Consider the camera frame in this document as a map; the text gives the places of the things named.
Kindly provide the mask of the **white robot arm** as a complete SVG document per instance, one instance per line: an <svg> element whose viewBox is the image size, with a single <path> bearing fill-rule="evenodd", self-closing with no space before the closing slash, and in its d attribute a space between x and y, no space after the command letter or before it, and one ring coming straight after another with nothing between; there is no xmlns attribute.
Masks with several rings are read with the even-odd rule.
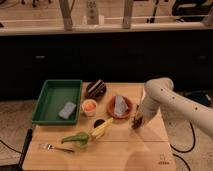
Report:
<svg viewBox="0 0 213 171"><path fill-rule="evenodd" d="M147 125L163 104L182 114L213 139L213 109L175 93L173 88L174 84L170 78L147 81L136 118L141 118L142 125Z"/></svg>

